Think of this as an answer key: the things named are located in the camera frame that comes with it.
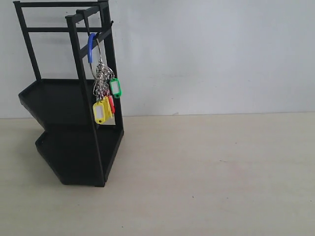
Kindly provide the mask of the colourful key tag bunch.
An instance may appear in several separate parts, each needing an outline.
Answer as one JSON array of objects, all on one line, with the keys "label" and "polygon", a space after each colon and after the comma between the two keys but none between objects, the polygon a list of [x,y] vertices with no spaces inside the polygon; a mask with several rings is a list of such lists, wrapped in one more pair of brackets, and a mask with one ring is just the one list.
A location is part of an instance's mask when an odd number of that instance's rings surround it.
[{"label": "colourful key tag bunch", "polygon": [[[96,69],[93,69],[93,43],[96,43],[99,51],[99,59]],[[102,59],[101,48],[96,34],[91,33],[89,35],[87,46],[88,63],[94,78],[94,121],[96,124],[104,124],[114,116],[116,111],[114,99],[121,97],[122,90],[120,81],[115,77],[114,71],[109,66],[107,66]]]}]

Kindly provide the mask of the black metal shelf rack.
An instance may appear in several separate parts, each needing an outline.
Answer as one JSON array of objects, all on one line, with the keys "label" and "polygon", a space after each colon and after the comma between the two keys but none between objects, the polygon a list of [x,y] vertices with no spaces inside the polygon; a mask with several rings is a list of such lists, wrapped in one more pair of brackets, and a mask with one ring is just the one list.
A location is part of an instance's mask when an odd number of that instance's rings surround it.
[{"label": "black metal shelf rack", "polygon": [[[88,38],[84,17],[75,13],[65,17],[66,27],[29,27],[25,8],[66,8],[87,10],[87,15],[103,11],[111,20],[109,2],[51,1],[14,2],[20,28],[35,75],[35,81],[19,93],[21,104],[43,127],[35,145],[39,154],[65,185],[103,187],[124,135],[120,98],[114,99],[115,114],[104,124],[94,120],[94,78],[88,63]],[[77,75],[74,79],[43,78],[33,50],[31,33],[67,33],[70,38]],[[99,38],[102,59],[117,78],[112,29]],[[93,69],[99,59],[93,43]]]}]

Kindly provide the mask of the black metal S-hook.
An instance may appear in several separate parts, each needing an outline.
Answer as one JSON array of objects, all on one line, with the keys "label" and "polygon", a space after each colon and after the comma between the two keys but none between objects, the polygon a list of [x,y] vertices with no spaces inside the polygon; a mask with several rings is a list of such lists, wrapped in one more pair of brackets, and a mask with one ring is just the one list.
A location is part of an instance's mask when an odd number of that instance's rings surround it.
[{"label": "black metal S-hook", "polygon": [[95,33],[96,38],[99,38],[103,32],[112,28],[113,21],[107,20],[103,11],[98,11],[94,15],[90,16],[87,15],[87,10],[83,9],[76,10],[76,13],[84,17],[83,22],[85,29],[90,34]]}]

